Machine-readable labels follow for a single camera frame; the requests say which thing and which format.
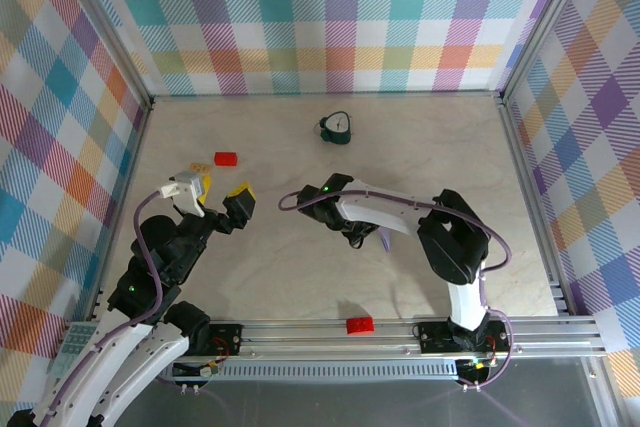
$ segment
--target work surface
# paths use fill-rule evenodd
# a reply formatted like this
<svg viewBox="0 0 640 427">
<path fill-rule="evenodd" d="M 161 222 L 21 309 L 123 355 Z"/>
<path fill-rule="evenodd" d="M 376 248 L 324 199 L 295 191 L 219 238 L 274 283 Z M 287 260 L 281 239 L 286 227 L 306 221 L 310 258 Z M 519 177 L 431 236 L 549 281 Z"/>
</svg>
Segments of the work surface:
<svg viewBox="0 0 640 427">
<path fill-rule="evenodd" d="M 353 138 L 339 146 L 314 133 L 334 111 L 351 114 Z M 492 307 L 510 315 L 555 315 L 546 274 L 520 193 L 502 126 L 489 97 L 245 97 L 156 104 L 106 282 L 109 295 L 126 270 L 136 206 L 192 162 L 212 163 L 235 151 L 237 167 L 213 167 L 206 206 L 248 180 L 257 204 L 247 227 L 214 233 L 182 286 L 212 318 L 276 319 L 412 317 L 449 314 L 446 284 L 431 270 L 419 242 L 394 233 L 386 253 L 376 233 L 362 249 L 278 200 L 316 186 L 334 172 L 368 184 L 432 197 L 458 191 L 510 243 L 514 260 L 488 274 Z M 154 201 L 143 218 L 172 213 Z M 503 251 L 491 242 L 489 264 Z"/>
</svg>

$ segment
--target red lego brick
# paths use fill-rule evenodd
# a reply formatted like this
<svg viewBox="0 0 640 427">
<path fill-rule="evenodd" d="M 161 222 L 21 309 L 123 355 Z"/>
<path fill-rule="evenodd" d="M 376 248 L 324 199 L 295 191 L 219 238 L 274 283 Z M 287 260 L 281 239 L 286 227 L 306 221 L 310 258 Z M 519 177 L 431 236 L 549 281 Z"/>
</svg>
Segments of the red lego brick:
<svg viewBox="0 0 640 427">
<path fill-rule="evenodd" d="M 235 152 L 216 152 L 213 162 L 222 167 L 234 167 L 238 165 L 238 154 Z"/>
<path fill-rule="evenodd" d="M 375 330 L 372 317 L 355 317 L 347 319 L 347 334 L 370 334 Z"/>
</svg>

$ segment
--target plaid wallpaper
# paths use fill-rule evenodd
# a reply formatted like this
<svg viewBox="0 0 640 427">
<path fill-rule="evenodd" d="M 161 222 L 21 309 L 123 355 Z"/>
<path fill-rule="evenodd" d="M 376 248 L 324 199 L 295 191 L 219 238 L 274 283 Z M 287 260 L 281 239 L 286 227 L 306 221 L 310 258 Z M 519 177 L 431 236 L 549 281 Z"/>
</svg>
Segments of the plaid wallpaper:
<svg viewBox="0 0 640 427">
<path fill-rule="evenodd" d="M 495 89 L 545 1 L 103 0 L 170 95 Z"/>
<path fill-rule="evenodd" d="M 141 115 L 77 0 L 0 0 L 0 425 L 87 305 Z"/>
<path fill-rule="evenodd" d="M 570 0 L 514 116 L 573 295 L 640 419 L 640 0 Z"/>
</svg>

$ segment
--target wire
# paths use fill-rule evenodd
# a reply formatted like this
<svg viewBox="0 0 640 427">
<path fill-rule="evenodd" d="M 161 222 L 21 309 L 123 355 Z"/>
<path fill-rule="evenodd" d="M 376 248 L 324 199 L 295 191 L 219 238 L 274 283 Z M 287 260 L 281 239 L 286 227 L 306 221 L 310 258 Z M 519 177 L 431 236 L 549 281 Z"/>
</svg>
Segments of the wire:
<svg viewBox="0 0 640 427">
<path fill-rule="evenodd" d="M 229 356 L 231 355 L 231 353 L 229 352 L 229 344 L 227 344 L 227 341 L 224 340 L 222 337 L 214 337 L 213 340 L 216 343 L 217 342 L 222 342 L 224 344 L 224 348 L 226 350 L 226 355 L 225 355 L 224 359 L 216 361 L 216 363 L 220 364 L 220 363 L 224 362 L 225 360 L 227 360 L 229 358 Z"/>
<path fill-rule="evenodd" d="M 509 264 L 509 262 L 511 262 L 511 259 L 513 257 L 513 254 L 511 252 L 511 248 L 509 247 L 509 244 L 507 243 L 506 240 L 504 240 L 504 238 L 498 234 L 495 230 L 493 230 L 491 227 L 489 227 L 488 225 L 486 225 L 484 222 L 482 222 L 479 219 L 476 219 L 468 214 L 465 214 L 464 212 L 460 212 L 456 209 L 452 209 L 450 207 L 445 207 L 444 205 L 439 205 L 439 204 L 434 204 L 434 203 L 428 203 L 428 202 L 419 202 L 416 201 L 414 199 L 406 199 L 404 197 L 399 197 L 396 195 L 391 195 L 391 194 L 384 194 L 382 192 L 376 192 L 376 191 L 370 191 L 370 190 L 339 190 L 336 192 L 327 192 L 326 194 L 321 194 L 317 197 L 314 197 L 313 199 L 310 199 L 306 202 L 301 202 L 300 204 L 296 204 L 293 206 L 288 206 L 285 207 L 284 203 L 289 200 L 292 197 L 296 197 L 298 194 L 300 193 L 300 191 L 297 192 L 291 192 L 290 194 L 285 195 L 284 197 L 282 197 L 280 199 L 280 202 L 278 202 L 278 208 L 283 211 L 283 212 L 290 212 L 293 210 L 300 210 L 300 209 L 304 209 L 306 207 L 309 207 L 310 205 L 316 204 L 318 202 L 322 202 L 323 200 L 326 199 L 330 199 L 332 197 L 342 197 L 342 196 L 358 196 L 358 197 L 375 197 L 378 199 L 383 199 L 383 200 L 388 200 L 390 202 L 396 202 L 399 204 L 403 204 L 403 205 L 407 205 L 410 207 L 413 207 L 415 210 L 418 209 L 431 209 L 431 210 L 436 210 L 439 212 L 444 212 L 446 214 L 450 214 L 450 215 L 455 215 L 456 217 L 464 220 L 465 222 L 468 222 L 471 225 L 474 225 L 476 227 L 478 227 L 479 229 L 482 229 L 486 234 L 488 234 L 490 237 L 493 237 L 502 247 L 502 249 L 504 250 L 505 253 L 505 258 L 502 262 L 496 264 L 496 265 L 492 265 L 490 267 L 485 267 L 480 271 L 480 276 L 479 276 L 479 288 L 480 288 L 480 303 L 482 304 L 482 306 L 487 310 L 487 312 L 489 313 L 489 315 L 493 315 L 495 317 L 499 317 L 505 324 L 506 328 L 507 328 L 507 335 L 509 336 L 509 350 L 507 352 L 507 356 L 504 359 L 504 362 L 502 363 L 502 365 L 500 366 L 500 368 L 498 369 L 498 371 L 490 378 L 488 378 L 487 380 L 485 380 L 482 383 L 479 384 L 474 384 L 469 382 L 468 380 L 462 379 L 461 380 L 463 382 L 465 382 L 468 385 L 477 387 L 478 390 L 485 386 L 485 385 L 489 385 L 492 382 L 494 382 L 495 380 L 497 380 L 506 370 L 507 366 L 509 365 L 509 363 L 511 362 L 511 357 L 513 355 L 513 326 L 511 324 L 511 320 L 509 319 L 509 317 L 507 316 L 507 314 L 505 314 L 504 312 L 500 311 L 500 310 L 495 310 L 495 309 L 490 309 L 489 306 L 487 305 L 487 299 L 486 299 L 486 295 L 485 295 L 485 291 L 484 291 L 484 281 L 485 281 L 485 274 L 487 272 L 494 272 L 498 269 L 502 269 L 503 267 L 505 267 L 507 264 Z"/>
<path fill-rule="evenodd" d="M 80 375 L 80 373 L 87 366 L 89 361 L 98 352 L 100 352 L 103 349 L 103 347 L 106 344 L 108 344 L 116 335 L 118 335 L 120 332 L 122 332 L 127 327 L 131 327 L 133 325 L 139 324 L 140 322 L 148 319 L 153 314 L 155 314 L 158 311 L 158 309 L 160 308 L 160 306 L 162 305 L 162 297 L 163 297 L 162 282 L 161 282 L 160 276 L 158 274 L 158 269 L 156 269 L 156 266 L 153 263 L 153 259 L 151 257 L 151 253 L 149 252 L 149 249 L 147 247 L 147 243 L 145 242 L 144 237 L 142 236 L 142 231 L 140 230 L 140 213 L 142 212 L 142 209 L 149 202 L 151 202 L 152 200 L 154 200 L 155 198 L 157 198 L 159 196 L 160 196 L 160 192 L 158 192 L 158 191 L 156 191 L 153 194 L 151 194 L 149 197 L 147 197 L 146 199 L 144 199 L 140 203 L 140 205 L 136 209 L 135 213 L 133 214 L 133 230 L 135 230 L 136 239 L 138 240 L 138 244 L 140 244 L 140 250 L 142 251 L 142 256 L 144 257 L 144 260 L 147 263 L 147 267 L 149 268 L 149 273 L 151 274 L 151 277 L 153 278 L 153 284 L 154 284 L 155 290 L 156 290 L 156 300 L 155 300 L 155 302 L 153 304 L 153 307 L 151 307 L 151 309 L 149 309 L 144 314 L 142 314 L 142 315 L 140 315 L 140 316 L 138 316 L 138 317 L 136 317 L 134 319 L 131 319 L 131 320 L 127 321 L 127 322 L 124 322 L 123 324 L 121 324 L 118 327 L 114 328 L 111 332 L 107 333 L 101 340 L 99 340 L 98 342 L 95 343 L 95 345 L 93 346 L 93 350 L 90 350 L 89 352 L 87 352 L 87 355 L 85 355 L 80 360 L 80 362 L 78 362 L 78 365 L 76 365 L 76 367 L 73 369 L 71 374 L 69 374 L 69 377 L 66 378 L 66 380 L 63 382 L 63 384 L 58 389 L 58 392 L 56 393 L 56 396 L 53 398 L 53 401 L 51 402 L 51 404 L 49 405 L 49 407 L 47 409 L 48 410 L 47 413 L 45 413 L 44 418 L 42 419 L 42 422 L 40 423 L 40 427 L 47 427 L 47 425 L 49 425 L 49 422 L 51 422 L 51 419 L 53 418 L 53 413 L 54 413 L 54 411 L 52 409 L 55 409 L 60 404 L 61 400 L 63 399 L 63 397 L 65 396 L 65 394 L 69 390 L 69 388 L 71 387 L 71 384 L 73 383 L 73 381 L 76 379 L 76 377 L 78 377 L 78 375 Z"/>
<path fill-rule="evenodd" d="M 491 344 L 492 352 L 491 359 L 489 359 L 489 364 L 492 364 L 496 360 L 496 339 L 493 338 L 493 335 L 487 335 L 487 340 Z"/>
<path fill-rule="evenodd" d="M 356 249 L 359 250 L 362 248 L 362 246 L 364 245 L 364 237 L 360 237 L 356 242 L 349 242 L 349 245 L 351 246 L 352 249 Z"/>
<path fill-rule="evenodd" d="M 405 199 L 403 197 L 398 197 L 396 195 L 384 194 L 382 192 L 376 192 L 371 190 L 339 190 L 337 192 L 327 192 L 326 194 L 321 194 L 318 197 L 314 197 L 313 199 L 308 200 L 306 202 L 302 202 L 300 204 L 296 204 L 289 207 L 285 207 L 283 205 L 285 201 L 289 200 L 292 197 L 296 197 L 299 193 L 300 191 L 291 192 L 290 194 L 287 194 L 284 197 L 282 197 L 280 199 L 280 202 L 278 202 L 278 208 L 283 212 L 290 212 L 292 210 L 304 209 L 306 207 L 309 207 L 310 205 L 317 204 L 318 202 L 322 202 L 323 200 L 330 199 L 332 197 L 343 197 L 343 196 L 375 197 L 378 199 L 388 200 L 398 204 L 408 205 L 410 207 L 413 207 L 415 210 L 431 209 L 431 210 L 437 210 L 438 212 L 444 212 L 446 214 L 455 215 L 456 217 L 464 220 L 465 222 L 468 222 L 469 224 L 474 225 L 479 229 L 482 229 L 486 234 L 496 239 L 496 241 L 504 249 L 504 253 L 505 253 L 505 258 L 502 262 L 496 265 L 492 265 L 491 267 L 485 267 L 484 269 L 482 269 L 482 271 L 485 273 L 493 272 L 494 270 L 503 268 L 505 265 L 511 262 L 511 258 L 513 257 L 509 244 L 507 244 L 507 241 L 504 240 L 502 236 L 498 234 L 495 230 L 493 230 L 491 227 L 483 223 L 481 220 L 478 220 L 456 209 L 445 207 L 444 205 L 428 203 L 428 202 L 418 202 L 414 199 Z"/>
</svg>

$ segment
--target green timer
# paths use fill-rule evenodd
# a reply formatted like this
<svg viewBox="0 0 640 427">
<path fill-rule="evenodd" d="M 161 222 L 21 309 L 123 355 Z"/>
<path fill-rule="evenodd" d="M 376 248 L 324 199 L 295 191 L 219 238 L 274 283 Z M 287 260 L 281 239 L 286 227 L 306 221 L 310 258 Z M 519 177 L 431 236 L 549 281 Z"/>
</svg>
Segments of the green timer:
<svg viewBox="0 0 640 427">
<path fill-rule="evenodd" d="M 351 119 L 344 111 L 334 112 L 320 119 L 320 137 L 325 142 L 344 145 L 351 141 Z"/>
</svg>

